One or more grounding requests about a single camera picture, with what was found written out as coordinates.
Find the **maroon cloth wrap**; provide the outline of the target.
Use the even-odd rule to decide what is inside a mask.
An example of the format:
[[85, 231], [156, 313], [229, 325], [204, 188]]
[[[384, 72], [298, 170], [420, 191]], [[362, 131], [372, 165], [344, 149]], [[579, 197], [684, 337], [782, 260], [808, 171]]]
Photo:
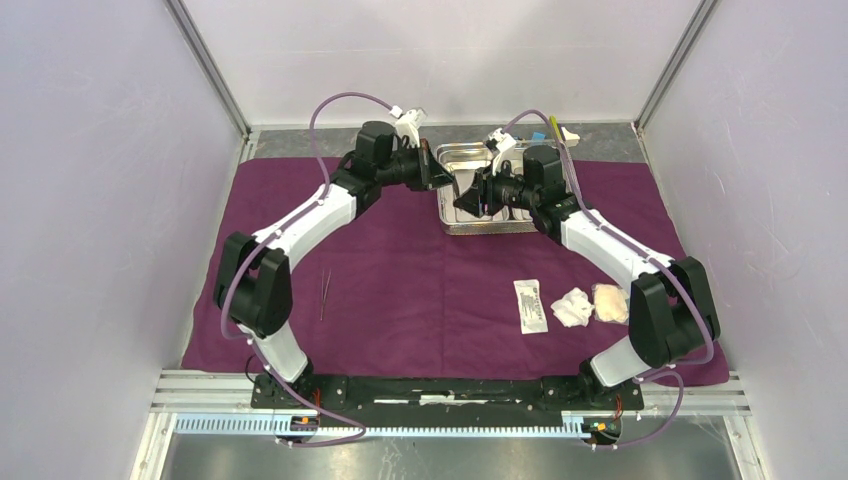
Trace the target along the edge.
[[[575, 161], [587, 203], [639, 242], [675, 259], [684, 249], [645, 164]], [[195, 304], [181, 367], [243, 372], [253, 354], [227, 340], [213, 289], [224, 239], [284, 217], [323, 184], [314, 158], [253, 159], [240, 165], [213, 258]], [[550, 312], [574, 287], [612, 283], [592, 263], [539, 233], [451, 236], [436, 192], [383, 190], [361, 218], [312, 250], [292, 276], [289, 320], [316, 373], [349, 376], [527, 380], [573, 375], [627, 328], [564, 327]], [[322, 272], [332, 270], [320, 320]], [[513, 282], [536, 279], [547, 333], [523, 335]]]

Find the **steel forceps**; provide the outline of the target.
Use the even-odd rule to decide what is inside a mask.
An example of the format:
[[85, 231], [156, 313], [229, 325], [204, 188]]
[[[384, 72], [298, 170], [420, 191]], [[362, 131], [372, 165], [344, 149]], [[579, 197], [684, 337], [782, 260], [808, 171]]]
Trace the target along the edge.
[[332, 280], [332, 270], [326, 269], [322, 272], [321, 281], [321, 303], [320, 303], [320, 320], [324, 321], [328, 302], [330, 283]]

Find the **green suture packet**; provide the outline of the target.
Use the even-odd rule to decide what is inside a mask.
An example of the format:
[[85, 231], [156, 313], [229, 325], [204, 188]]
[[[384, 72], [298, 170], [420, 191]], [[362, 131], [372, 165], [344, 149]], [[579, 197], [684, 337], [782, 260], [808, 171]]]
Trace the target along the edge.
[[548, 323], [541, 301], [540, 283], [536, 279], [515, 280], [521, 333], [523, 335], [548, 332]]

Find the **steel two-compartment tray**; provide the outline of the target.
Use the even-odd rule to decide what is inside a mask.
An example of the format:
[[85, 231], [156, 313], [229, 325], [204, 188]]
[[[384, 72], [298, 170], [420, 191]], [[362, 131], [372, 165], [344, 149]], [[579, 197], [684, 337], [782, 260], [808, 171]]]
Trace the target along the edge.
[[567, 187], [560, 152], [552, 143], [520, 141], [496, 175], [521, 175], [537, 186], [540, 205], [533, 210], [504, 207], [497, 214], [481, 218], [453, 206], [463, 195], [477, 170], [491, 172], [490, 152], [483, 142], [441, 145], [436, 159], [454, 177], [450, 186], [438, 190], [439, 216], [450, 235], [516, 234], [540, 232], [558, 238], [558, 221], [573, 211], [575, 202]]

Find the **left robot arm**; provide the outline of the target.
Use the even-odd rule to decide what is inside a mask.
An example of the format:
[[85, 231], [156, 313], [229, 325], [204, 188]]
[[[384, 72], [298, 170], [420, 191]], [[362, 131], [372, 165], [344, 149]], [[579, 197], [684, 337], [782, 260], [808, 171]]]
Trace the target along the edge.
[[314, 381], [304, 374], [310, 361], [289, 323], [298, 264], [363, 215], [384, 187], [432, 191], [452, 180], [416, 124], [368, 121], [353, 150], [308, 200], [252, 235], [234, 232], [225, 239], [213, 289], [222, 325], [235, 325], [255, 347], [277, 380], [276, 394], [288, 406], [302, 407], [314, 394]]

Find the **white gauze pad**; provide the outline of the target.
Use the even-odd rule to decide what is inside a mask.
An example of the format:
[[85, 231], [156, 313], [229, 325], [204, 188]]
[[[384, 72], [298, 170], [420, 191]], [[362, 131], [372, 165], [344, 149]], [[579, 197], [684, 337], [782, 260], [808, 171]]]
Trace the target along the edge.
[[594, 317], [603, 323], [626, 325], [629, 321], [629, 293], [618, 285], [592, 287]]

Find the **white gauze packet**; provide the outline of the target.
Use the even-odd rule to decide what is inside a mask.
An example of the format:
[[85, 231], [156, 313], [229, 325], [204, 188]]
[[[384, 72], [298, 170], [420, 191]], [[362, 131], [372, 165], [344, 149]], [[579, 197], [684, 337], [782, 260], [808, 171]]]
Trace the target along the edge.
[[573, 288], [551, 304], [555, 318], [566, 328], [586, 327], [594, 312], [594, 305], [588, 294], [580, 288]]

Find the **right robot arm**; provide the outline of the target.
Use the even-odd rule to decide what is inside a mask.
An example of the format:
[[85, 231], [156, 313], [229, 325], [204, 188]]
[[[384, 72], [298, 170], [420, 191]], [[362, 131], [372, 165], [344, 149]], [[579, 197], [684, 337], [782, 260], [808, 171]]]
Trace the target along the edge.
[[653, 380], [713, 359], [720, 325], [704, 265], [648, 248], [590, 207], [564, 146], [525, 149], [519, 172], [496, 155], [453, 204], [475, 217], [526, 210], [537, 231], [628, 291], [627, 335], [594, 355], [577, 382], [585, 405], [606, 406], [626, 380]]

